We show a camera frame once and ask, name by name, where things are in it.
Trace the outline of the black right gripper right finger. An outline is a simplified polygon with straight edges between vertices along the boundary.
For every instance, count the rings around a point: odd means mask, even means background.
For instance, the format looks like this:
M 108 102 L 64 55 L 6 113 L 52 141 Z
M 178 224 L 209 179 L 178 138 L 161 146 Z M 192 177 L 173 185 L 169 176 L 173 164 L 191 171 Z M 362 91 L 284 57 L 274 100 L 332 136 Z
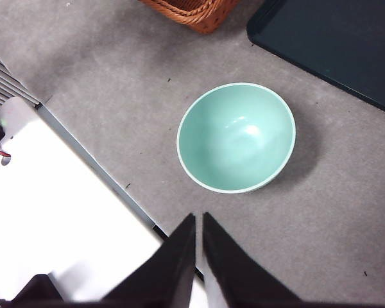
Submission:
M 256 263 L 208 212 L 203 214 L 203 252 L 227 307 L 306 307 L 307 304 Z

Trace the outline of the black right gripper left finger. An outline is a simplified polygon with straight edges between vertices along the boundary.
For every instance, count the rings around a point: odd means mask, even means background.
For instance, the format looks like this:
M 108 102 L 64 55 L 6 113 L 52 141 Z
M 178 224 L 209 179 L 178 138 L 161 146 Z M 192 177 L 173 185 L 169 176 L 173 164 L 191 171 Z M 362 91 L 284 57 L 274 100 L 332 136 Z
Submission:
M 196 218 L 187 215 L 162 246 L 95 307 L 188 307 L 196 262 Z

